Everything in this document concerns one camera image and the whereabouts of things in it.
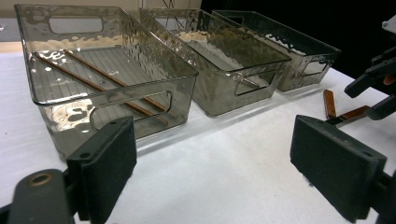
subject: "white table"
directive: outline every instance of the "white table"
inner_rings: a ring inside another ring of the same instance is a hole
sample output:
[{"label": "white table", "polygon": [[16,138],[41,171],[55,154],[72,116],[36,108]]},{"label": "white table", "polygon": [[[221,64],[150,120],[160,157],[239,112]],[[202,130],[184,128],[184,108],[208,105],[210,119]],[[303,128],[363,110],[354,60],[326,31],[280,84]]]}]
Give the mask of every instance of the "white table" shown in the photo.
[{"label": "white table", "polygon": [[[0,54],[0,206],[17,183],[43,169],[64,170],[27,83],[22,53]],[[348,223],[290,163],[297,114],[325,119],[322,92],[334,92],[337,114],[374,105],[386,94],[369,89],[355,99],[352,81],[331,69],[318,85],[209,118],[191,104],[186,124],[137,140],[132,178],[108,223]],[[396,170],[396,114],[341,128],[388,157]],[[361,223],[374,224],[377,213]]]}]

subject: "table surface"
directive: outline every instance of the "table surface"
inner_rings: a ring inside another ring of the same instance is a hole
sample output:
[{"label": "table surface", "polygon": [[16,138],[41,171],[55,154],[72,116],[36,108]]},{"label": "table surface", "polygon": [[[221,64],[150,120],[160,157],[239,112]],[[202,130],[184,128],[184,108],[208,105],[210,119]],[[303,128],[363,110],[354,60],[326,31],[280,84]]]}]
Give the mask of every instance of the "table surface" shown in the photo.
[{"label": "table surface", "polygon": [[[18,182],[59,160],[31,100],[21,52],[0,54],[0,206]],[[266,100],[217,118],[191,103],[188,121],[137,143],[137,165],[107,223],[348,223],[290,163],[296,115],[325,119],[322,93],[334,93],[341,115],[387,97],[372,88],[350,98],[353,79],[330,69],[318,85],[276,91]],[[396,170],[396,114],[340,128],[388,157]],[[377,213],[367,219],[374,224]]]}]

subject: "textured plastic bin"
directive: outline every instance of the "textured plastic bin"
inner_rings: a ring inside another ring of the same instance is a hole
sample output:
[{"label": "textured plastic bin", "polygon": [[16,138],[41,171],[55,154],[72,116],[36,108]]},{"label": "textured plastic bin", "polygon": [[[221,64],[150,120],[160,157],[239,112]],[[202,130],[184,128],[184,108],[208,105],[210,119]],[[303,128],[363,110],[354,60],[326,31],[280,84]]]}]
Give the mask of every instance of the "textured plastic bin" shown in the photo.
[{"label": "textured plastic bin", "polygon": [[254,11],[212,10],[212,15],[291,57],[277,86],[281,91],[320,83],[341,53],[339,49]]},{"label": "textured plastic bin", "polygon": [[123,9],[15,10],[32,99],[62,160],[114,119],[133,116],[136,138],[187,121],[197,71]]},{"label": "textured plastic bin", "polygon": [[192,99],[210,117],[271,97],[290,61],[201,9],[140,8],[140,22],[197,69]]}]

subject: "dark wall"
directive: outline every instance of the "dark wall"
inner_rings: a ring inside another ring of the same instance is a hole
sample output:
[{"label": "dark wall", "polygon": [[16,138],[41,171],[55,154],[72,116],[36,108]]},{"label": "dark wall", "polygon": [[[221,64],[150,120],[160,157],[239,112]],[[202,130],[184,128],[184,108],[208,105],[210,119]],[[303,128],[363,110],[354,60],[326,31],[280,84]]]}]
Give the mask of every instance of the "dark wall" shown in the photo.
[{"label": "dark wall", "polygon": [[[386,1],[345,2],[317,1],[262,1],[258,0],[203,0],[201,9],[248,10],[279,21],[306,35],[310,35],[342,51],[332,68],[353,78],[359,77],[371,66],[371,59],[384,50],[396,46],[392,33],[382,29],[383,21],[396,15],[395,7]],[[396,83],[375,88],[390,94]]]}]

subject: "clear plastic bin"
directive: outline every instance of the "clear plastic bin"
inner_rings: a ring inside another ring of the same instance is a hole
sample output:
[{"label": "clear plastic bin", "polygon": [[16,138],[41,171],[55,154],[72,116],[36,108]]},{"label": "clear plastic bin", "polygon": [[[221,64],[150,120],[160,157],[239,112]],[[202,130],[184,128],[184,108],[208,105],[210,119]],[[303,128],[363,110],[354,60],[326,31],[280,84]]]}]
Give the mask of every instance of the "clear plastic bin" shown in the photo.
[{"label": "clear plastic bin", "polygon": [[271,97],[290,61],[201,9],[140,8],[140,22],[198,70],[192,99],[210,117]]},{"label": "clear plastic bin", "polygon": [[254,11],[212,10],[212,15],[291,57],[277,86],[281,91],[320,83],[341,53],[339,49]]},{"label": "clear plastic bin", "polygon": [[62,160],[111,120],[187,121],[197,71],[119,7],[16,5],[32,99]]}]

